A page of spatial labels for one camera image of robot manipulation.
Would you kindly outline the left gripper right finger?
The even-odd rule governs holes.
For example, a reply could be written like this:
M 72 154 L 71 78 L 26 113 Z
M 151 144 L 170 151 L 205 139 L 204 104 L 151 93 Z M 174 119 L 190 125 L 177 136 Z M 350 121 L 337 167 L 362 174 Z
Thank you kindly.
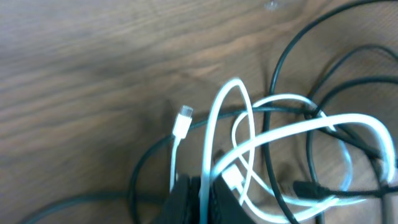
M 210 224 L 255 224 L 222 176 L 217 177 L 210 188 Z

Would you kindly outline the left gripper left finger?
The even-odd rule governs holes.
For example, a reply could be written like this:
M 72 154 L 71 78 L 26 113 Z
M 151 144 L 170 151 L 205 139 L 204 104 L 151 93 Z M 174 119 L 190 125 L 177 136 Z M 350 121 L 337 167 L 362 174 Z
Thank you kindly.
M 200 185 L 199 176 L 181 175 L 162 206 L 158 224 L 198 224 Z

